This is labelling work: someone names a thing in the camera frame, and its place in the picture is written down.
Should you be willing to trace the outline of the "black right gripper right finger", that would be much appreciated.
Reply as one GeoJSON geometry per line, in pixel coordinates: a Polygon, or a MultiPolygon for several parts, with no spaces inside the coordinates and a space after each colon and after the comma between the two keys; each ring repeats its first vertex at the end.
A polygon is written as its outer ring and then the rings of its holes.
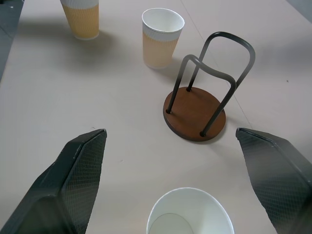
{"type": "Polygon", "coordinates": [[[286,139],[237,128],[253,190],[279,234],[312,232],[312,164],[286,139]]]}

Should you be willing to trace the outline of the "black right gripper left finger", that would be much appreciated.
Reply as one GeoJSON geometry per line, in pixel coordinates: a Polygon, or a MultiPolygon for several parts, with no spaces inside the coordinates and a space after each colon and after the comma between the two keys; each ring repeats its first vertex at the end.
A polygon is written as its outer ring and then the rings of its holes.
{"type": "Polygon", "coordinates": [[[107,132],[72,139],[34,181],[2,234],[84,234],[98,194],[107,132]]]}

